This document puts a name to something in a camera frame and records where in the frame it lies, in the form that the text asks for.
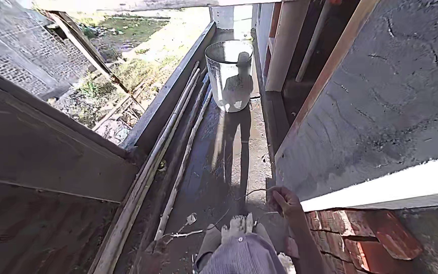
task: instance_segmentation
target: narrow walkway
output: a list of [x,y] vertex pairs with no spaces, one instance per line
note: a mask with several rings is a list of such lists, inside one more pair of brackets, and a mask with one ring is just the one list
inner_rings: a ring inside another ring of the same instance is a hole
[[[258,92],[255,87],[252,94]],[[215,224],[219,229],[234,215],[247,215],[265,225],[277,251],[283,250],[287,233],[283,218],[266,206],[265,191],[271,180],[265,125],[261,104],[252,101],[237,113],[224,113],[211,100],[202,121],[186,170],[170,215],[166,233],[178,231],[192,213],[197,221],[186,227],[187,233]],[[170,244],[170,264],[163,273],[191,273],[192,255],[202,244],[204,233],[173,240]]]

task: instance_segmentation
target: metal bucket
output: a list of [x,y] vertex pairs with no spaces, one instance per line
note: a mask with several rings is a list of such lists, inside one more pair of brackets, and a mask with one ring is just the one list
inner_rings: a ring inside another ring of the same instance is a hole
[[205,59],[211,79],[212,97],[226,112],[244,109],[252,92],[252,45],[239,40],[211,44]]

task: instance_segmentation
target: bucket rim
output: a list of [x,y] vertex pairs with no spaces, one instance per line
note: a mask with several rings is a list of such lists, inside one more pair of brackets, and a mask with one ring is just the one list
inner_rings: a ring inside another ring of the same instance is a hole
[[[239,42],[239,43],[241,43],[241,44],[244,44],[244,45],[250,47],[250,48],[251,48],[251,53],[249,53],[248,59],[247,59],[246,61],[243,61],[243,62],[227,62],[227,61],[220,62],[220,61],[217,61],[217,60],[215,60],[215,59],[210,58],[210,57],[207,55],[207,51],[208,51],[208,49],[209,49],[210,47],[212,47],[213,45],[224,44],[224,43],[227,43],[227,42]],[[214,61],[214,62],[216,62],[216,63],[220,63],[220,64],[233,64],[233,65],[248,64],[248,63],[251,61],[251,59],[252,59],[252,55],[253,55],[253,53],[254,53],[254,47],[252,46],[252,44],[247,43],[247,42],[242,41],[242,40],[226,40],[226,41],[216,42],[216,43],[210,44],[210,45],[207,46],[207,47],[205,48],[205,50],[204,50],[204,55],[205,55],[205,57],[206,57],[207,59],[209,59],[209,60],[211,60],[211,61]]]

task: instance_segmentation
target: striped shirt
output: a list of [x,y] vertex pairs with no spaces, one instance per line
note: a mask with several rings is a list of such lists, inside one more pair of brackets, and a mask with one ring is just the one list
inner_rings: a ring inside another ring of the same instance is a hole
[[286,274],[274,248],[255,233],[231,237],[200,274]]

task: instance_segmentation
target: hand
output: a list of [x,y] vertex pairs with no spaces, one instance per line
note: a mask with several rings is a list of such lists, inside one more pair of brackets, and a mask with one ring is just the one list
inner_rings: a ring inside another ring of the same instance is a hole
[[283,217],[288,219],[291,214],[295,212],[303,212],[298,197],[288,188],[284,186],[275,186],[269,189],[268,192],[268,206],[270,206],[271,209],[278,211]]

